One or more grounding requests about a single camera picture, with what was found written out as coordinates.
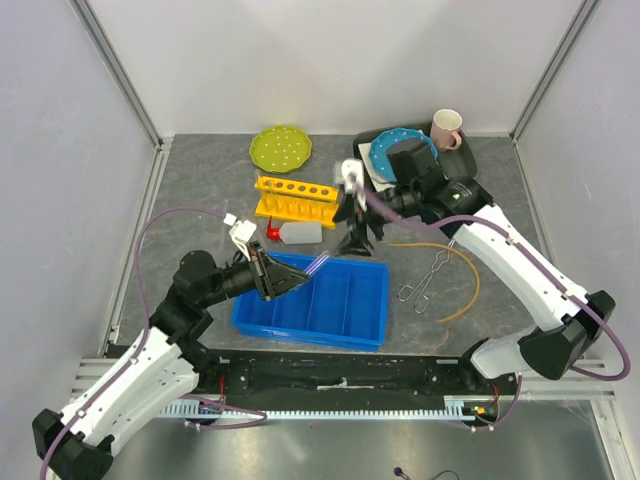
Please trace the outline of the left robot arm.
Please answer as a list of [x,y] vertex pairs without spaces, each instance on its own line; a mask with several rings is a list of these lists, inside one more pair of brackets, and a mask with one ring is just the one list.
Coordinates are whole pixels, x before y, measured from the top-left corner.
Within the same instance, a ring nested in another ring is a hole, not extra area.
[[163,408],[218,385],[218,359],[199,341],[212,323],[209,307],[250,291],[274,300],[309,279],[257,242],[224,266],[203,250],[186,254],[165,299],[145,313],[141,333],[120,359],[61,411],[44,409],[33,420],[40,476],[103,478],[114,457]]

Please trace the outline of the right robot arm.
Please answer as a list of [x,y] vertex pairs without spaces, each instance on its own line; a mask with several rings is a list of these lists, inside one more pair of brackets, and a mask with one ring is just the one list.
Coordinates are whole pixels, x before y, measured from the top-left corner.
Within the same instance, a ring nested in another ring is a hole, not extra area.
[[491,195],[471,176],[449,176],[429,144],[409,138],[386,152],[395,180],[386,190],[366,187],[363,161],[335,167],[341,190],[333,220],[350,230],[343,254],[369,256],[367,235],[384,236],[395,223],[412,231],[437,229],[480,259],[521,301],[533,326],[471,347],[458,381],[477,394],[494,378],[520,370],[558,380],[606,331],[616,303],[604,290],[593,293],[555,268],[516,230]]

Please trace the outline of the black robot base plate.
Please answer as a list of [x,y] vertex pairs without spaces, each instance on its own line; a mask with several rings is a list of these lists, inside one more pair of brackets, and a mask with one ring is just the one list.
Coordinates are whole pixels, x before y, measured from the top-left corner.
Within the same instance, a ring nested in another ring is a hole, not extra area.
[[447,396],[492,399],[515,393],[513,373],[487,380],[468,356],[213,350],[185,356],[202,394],[222,393],[236,407],[427,407]]

